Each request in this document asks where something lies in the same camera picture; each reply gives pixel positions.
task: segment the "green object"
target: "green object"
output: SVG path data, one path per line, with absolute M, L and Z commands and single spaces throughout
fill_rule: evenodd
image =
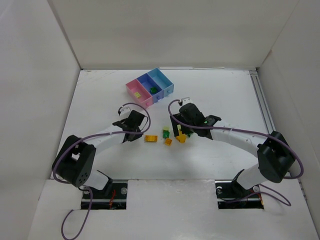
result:
M 162 137 L 163 137 L 164 139 L 168 139 L 168 138 L 170 137 L 170 132 L 168 132 L 168 131 L 163 131 Z
M 150 93 L 156 94 L 157 93 L 157 89 L 155 87 L 150 88 Z

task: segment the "screw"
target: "screw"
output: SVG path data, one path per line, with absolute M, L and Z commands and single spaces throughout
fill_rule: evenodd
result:
M 252 190 L 256 192 L 260 192 L 260 188 L 258 186 L 253 186 Z
M 122 195 L 125 195 L 125 194 L 127 194 L 128 189 L 126 187 L 123 187 L 123 188 L 121 188 L 120 192 L 121 192 Z
M 216 193 L 217 193 L 217 194 L 222 194 L 222 186 L 218 186 L 218 187 L 216 188 Z

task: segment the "pink bin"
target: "pink bin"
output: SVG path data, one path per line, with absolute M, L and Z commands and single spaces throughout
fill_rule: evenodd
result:
M 142 86 L 142 84 L 137 79 L 128 82 L 125 86 L 127 92 L 137 104 L 140 104 L 145 108 L 153 104 L 151 94 Z

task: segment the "white wall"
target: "white wall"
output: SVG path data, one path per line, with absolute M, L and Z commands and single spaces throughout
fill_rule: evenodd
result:
M 46 0 L 0 1 L 1 239 L 28 237 L 79 71 Z
M 258 71 L 275 127 L 302 158 L 320 233 L 320 1 L 300 0 Z
M 298 0 L 50 0 L 82 68 L 258 67 Z

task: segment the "yellow block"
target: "yellow block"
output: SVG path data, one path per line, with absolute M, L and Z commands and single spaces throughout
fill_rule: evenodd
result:
M 181 134 L 179 136 L 175 137 L 181 144 L 184 144 L 186 142 L 187 139 L 187 135 L 185 134 Z
M 170 138 L 167 138 L 164 142 L 165 145 L 171 146 L 172 140 Z
M 156 143 L 158 141 L 157 135 L 145 135 L 144 141 L 149 143 Z
M 138 93 L 137 91 L 134 93 L 134 95 L 137 99 L 141 97 L 140 93 Z

